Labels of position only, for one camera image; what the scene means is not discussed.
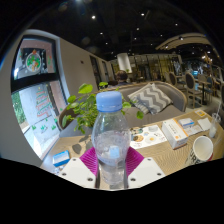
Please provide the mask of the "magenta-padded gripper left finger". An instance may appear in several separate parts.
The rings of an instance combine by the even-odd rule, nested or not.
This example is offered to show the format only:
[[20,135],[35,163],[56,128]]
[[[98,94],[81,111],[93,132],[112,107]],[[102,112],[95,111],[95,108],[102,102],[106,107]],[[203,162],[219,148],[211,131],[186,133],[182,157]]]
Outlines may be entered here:
[[84,188],[95,188],[98,177],[98,159],[94,148],[80,158],[72,157],[59,176]]

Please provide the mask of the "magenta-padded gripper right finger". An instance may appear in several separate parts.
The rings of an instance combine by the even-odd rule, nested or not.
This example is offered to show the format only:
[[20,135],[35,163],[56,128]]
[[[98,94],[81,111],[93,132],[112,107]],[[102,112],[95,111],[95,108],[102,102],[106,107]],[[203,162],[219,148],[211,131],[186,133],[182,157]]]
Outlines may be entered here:
[[128,149],[125,167],[129,189],[140,188],[165,177],[152,157],[143,157],[133,148]]

